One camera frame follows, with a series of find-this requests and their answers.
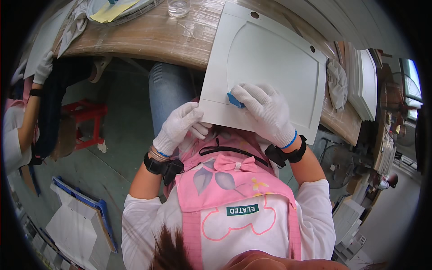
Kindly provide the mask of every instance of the apron bow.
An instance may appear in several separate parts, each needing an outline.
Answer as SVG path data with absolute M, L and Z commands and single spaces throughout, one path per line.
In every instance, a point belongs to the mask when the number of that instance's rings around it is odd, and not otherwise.
M 239 162 L 236 158 L 231 156 L 219 155 L 216 157 L 213 167 L 218 172 L 229 170 L 234 170 L 236 172 L 257 172 L 255 158 L 252 156 L 243 160 L 242 162 Z

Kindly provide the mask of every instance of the woman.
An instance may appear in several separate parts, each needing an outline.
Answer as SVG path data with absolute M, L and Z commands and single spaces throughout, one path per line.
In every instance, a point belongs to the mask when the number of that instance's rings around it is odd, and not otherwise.
M 21 166 L 40 165 L 54 150 L 61 117 L 61 101 L 66 88 L 84 79 L 99 81 L 111 57 L 52 59 L 46 52 L 35 70 L 27 103 L 19 100 L 23 89 L 15 89 L 15 100 L 8 99 L 3 124 L 3 154 L 6 174 Z M 11 86 L 24 74 L 25 60 L 14 73 Z
M 312 151 L 306 147 L 301 160 L 291 164 L 300 185 L 296 200 L 264 155 L 270 143 L 285 153 L 301 152 L 304 143 L 277 90 L 248 84 L 231 90 L 246 106 L 240 110 L 254 134 L 199 123 L 198 103 L 184 104 L 194 97 L 185 68 L 158 63 L 149 84 L 158 135 L 146 163 L 164 162 L 178 147 L 184 173 L 175 177 L 162 205 L 157 197 L 162 175 L 144 163 L 138 170 L 123 212 L 121 246 L 128 270 L 347 269 L 328 261 L 335 243 L 329 186 Z M 166 101 L 171 93 L 179 107 L 167 116 L 175 105 Z M 218 151 L 224 146 L 241 151 Z

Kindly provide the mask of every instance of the glove on hand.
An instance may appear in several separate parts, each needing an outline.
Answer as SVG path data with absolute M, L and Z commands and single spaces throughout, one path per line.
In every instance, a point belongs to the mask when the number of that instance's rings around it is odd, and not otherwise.
M 206 133 L 206 127 L 198 123 L 203 115 L 204 112 L 198 108 L 197 102 L 188 102 L 173 110 L 153 140 L 153 146 L 164 156 L 171 156 L 188 130 L 198 138 L 204 139 L 202 133 Z
M 33 79 L 33 83 L 44 84 L 45 80 L 48 78 L 52 70 L 53 70 L 53 52 L 49 51 L 44 54 L 44 57 L 36 67 L 35 78 Z
M 246 115 L 256 134 L 279 148 L 286 148 L 294 141 L 297 131 L 289 120 L 289 108 L 285 97 L 270 85 L 239 84 L 231 94 L 244 103 Z
M 27 64 L 27 59 L 25 59 L 21 65 L 16 69 L 15 73 L 12 76 L 12 79 L 10 80 L 10 85 L 14 86 L 19 80 L 24 78 L 24 73 L 21 73 L 23 69 L 25 68 L 25 65 Z

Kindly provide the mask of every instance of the red plastic stool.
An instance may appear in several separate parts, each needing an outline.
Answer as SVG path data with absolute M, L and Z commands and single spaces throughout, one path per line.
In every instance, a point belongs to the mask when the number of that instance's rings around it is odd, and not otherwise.
M 104 138 L 99 138 L 99 126 L 101 123 L 101 117 L 108 113 L 108 107 L 105 104 L 93 104 L 88 102 L 86 99 L 80 100 L 75 103 L 67 104 L 62 106 L 63 111 L 68 115 L 75 117 L 75 123 L 94 119 L 95 126 L 93 128 L 93 138 L 88 141 L 82 141 L 83 135 L 78 130 L 76 131 L 76 146 L 74 151 L 95 145 L 102 144 Z

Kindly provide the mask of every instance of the glass cup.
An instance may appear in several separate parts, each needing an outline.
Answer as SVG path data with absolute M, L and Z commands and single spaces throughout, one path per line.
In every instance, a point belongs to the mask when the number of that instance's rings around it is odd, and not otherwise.
M 173 18 L 186 16 L 191 9 L 191 0 L 167 0 L 168 14 Z

